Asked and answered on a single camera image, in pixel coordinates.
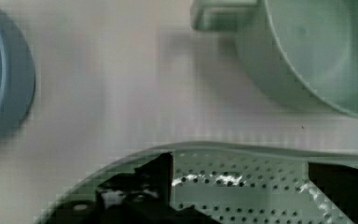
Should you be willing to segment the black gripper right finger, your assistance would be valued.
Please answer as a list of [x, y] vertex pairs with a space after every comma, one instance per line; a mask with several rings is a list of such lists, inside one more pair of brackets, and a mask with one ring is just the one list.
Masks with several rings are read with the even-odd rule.
[[309, 179], [351, 221], [358, 224], [358, 169], [326, 163], [309, 163]]

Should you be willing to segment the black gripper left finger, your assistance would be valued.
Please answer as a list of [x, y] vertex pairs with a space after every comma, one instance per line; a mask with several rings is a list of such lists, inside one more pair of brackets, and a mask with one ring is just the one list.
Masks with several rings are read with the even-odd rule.
[[220, 224], [193, 208], [170, 206], [173, 156], [162, 153], [133, 172], [110, 177], [95, 199], [58, 205], [48, 224]]

